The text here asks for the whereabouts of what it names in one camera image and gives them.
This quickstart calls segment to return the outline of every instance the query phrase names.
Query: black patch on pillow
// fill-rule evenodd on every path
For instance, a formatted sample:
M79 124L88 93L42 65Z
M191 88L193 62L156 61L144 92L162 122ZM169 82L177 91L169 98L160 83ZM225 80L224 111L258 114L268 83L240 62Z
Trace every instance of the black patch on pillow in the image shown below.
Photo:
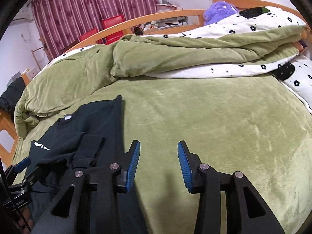
M284 64L280 68L271 71L270 74L272 76L274 76L275 78L277 78L278 80L285 81L286 79L288 79L292 76L294 71L295 71L294 65L287 62L286 64Z
M239 15L243 16L244 18L253 18L253 17L258 17L264 13L268 13L270 10L268 10L265 7L255 7L251 9L247 9L244 11L241 11Z

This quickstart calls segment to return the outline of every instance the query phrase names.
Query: green bed sheet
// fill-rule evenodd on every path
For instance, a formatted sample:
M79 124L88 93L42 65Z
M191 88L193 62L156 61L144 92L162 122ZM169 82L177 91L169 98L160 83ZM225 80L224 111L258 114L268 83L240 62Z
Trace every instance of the green bed sheet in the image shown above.
M120 79L52 117L20 140L14 163L28 156L58 118L79 106L123 96L124 144L141 142L135 182L150 233L193 233L198 201L184 186L177 144L219 172L242 171L268 203L286 234L312 209L312 117L274 77Z

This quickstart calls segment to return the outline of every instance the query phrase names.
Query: wooden bed frame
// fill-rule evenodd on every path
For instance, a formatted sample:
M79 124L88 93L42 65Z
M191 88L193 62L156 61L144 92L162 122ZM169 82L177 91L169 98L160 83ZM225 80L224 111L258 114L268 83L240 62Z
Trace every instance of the wooden bed frame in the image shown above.
M213 3L217 1L226 1L228 3L231 3L239 10L244 10L244 9L249 9L249 8L254 8L254 7L261 7L261 6L279 7L284 11L291 12L292 14L298 16L303 21L305 21L303 16L298 11L288 8L286 6L283 6L283 5L276 4L276 3L271 3L267 1L261 1L261 0L213 0ZM125 21L123 23L120 23L118 25L112 26L110 28L107 28L103 31L100 31L97 34L94 34L93 36L83 40L82 42L68 49L66 52L94 44L96 41L101 40L102 38L105 38L106 36L111 35L118 31L123 31L124 35L131 34L132 33L131 27L141 25L143 23L147 23L150 21L158 20L158 19L166 19L166 18L180 17L180 16L196 16L198 17L198 24L190 25L190 26L179 26L179 27L168 28L168 29L163 29L163 30L155 29L155 30L150 30L148 34L162 34L162 35L163 34L177 34L177 33L185 32L185 31L193 30L195 28L203 26L204 12L205 10L177 10L177 11L160 12L160 13L146 15L146 16L139 17L139 18L134 18L134 19ZM305 30L302 32L302 38L312 42L310 38L310 31L311 31L310 27L307 26ZM3 129L6 130L14 139L14 144L10 153L8 153L4 149L4 147L2 147L0 144L0 157L2 161L4 162L4 164L10 165L12 158L14 156L15 150L16 150L18 136L16 135L15 126L13 122L11 121L9 114L4 112L3 110L0 110L0 131Z

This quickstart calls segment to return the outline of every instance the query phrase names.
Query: red chair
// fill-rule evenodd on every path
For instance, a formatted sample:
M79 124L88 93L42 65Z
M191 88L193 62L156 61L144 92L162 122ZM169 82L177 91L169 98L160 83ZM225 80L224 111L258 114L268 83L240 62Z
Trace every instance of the red chair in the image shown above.
M79 36L79 40L80 42L87 39L88 37L91 37L92 35L98 33L99 30L97 28L93 28L92 30L84 33L83 35ZM94 44L103 44L103 41L102 40L98 40L96 41Z
M122 14L118 15L116 17L103 19L102 20L103 29L107 29L111 26L115 26L115 25L122 23L122 22L125 22L124 15L122 15ZM123 35L124 35L123 32L119 31L119 32L115 32L111 35L106 36L105 37L105 39L106 39L105 45L109 45L110 43L113 43L113 42L119 40Z

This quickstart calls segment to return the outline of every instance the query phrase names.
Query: black cable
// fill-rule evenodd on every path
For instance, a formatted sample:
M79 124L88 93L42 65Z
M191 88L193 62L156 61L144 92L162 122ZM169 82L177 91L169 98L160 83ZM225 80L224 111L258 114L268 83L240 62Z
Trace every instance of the black cable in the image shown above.
M3 181L3 185L5 187L5 191L7 192L7 195L9 196L10 200L12 201L13 206L15 207L15 209L18 212L18 214L21 217L21 219L23 219L23 221L24 221L27 229L29 230L29 232L31 232L32 229L29 227L25 217L23 216L23 214L21 213L20 209L18 208L18 206L16 205L15 201L12 198L12 195L11 195L10 190L9 190L9 186L7 185L7 179L5 178L5 174L4 174L4 170L3 170L3 166L2 166L2 162L1 162L1 157L0 157L0 176L1 176L2 181Z

